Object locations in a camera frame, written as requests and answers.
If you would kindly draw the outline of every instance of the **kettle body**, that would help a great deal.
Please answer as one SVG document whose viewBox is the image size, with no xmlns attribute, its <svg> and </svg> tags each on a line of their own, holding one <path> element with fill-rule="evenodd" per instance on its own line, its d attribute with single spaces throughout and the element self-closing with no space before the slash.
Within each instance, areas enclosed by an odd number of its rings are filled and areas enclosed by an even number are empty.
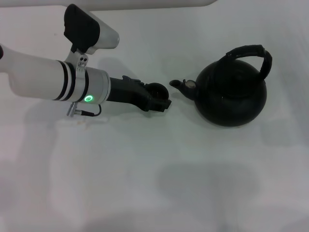
<svg viewBox="0 0 309 232">
<path fill-rule="evenodd" d="M 239 57 L 264 57 L 261 71 Z M 263 110 L 267 99 L 264 79 L 272 57 L 261 45 L 236 48 L 207 66 L 196 81 L 173 80 L 170 85 L 194 100 L 197 109 L 210 122 L 226 127 L 247 124 Z"/>
</svg>

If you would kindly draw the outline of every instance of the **white backdrop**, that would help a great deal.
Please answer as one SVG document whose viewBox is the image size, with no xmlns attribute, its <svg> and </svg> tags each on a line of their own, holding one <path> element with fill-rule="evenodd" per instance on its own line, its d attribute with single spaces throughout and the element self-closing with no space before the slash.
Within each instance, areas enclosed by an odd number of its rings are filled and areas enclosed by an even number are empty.
<svg viewBox="0 0 309 232">
<path fill-rule="evenodd" d="M 206 6 L 216 0 L 1 0 L 0 7 L 78 4 L 89 10 Z"/>
<path fill-rule="evenodd" d="M 89 56 L 89 67 L 164 84 L 165 113 L 106 102 L 100 117 L 70 120 L 68 102 L 15 96 L 1 74 L 0 232 L 308 232 L 308 9 L 305 0 L 219 0 L 94 12 L 120 43 Z M 2 8 L 0 43 L 64 60 L 64 11 Z M 274 62 L 265 108 L 248 125 L 215 127 L 168 86 L 259 43 Z"/>
</svg>

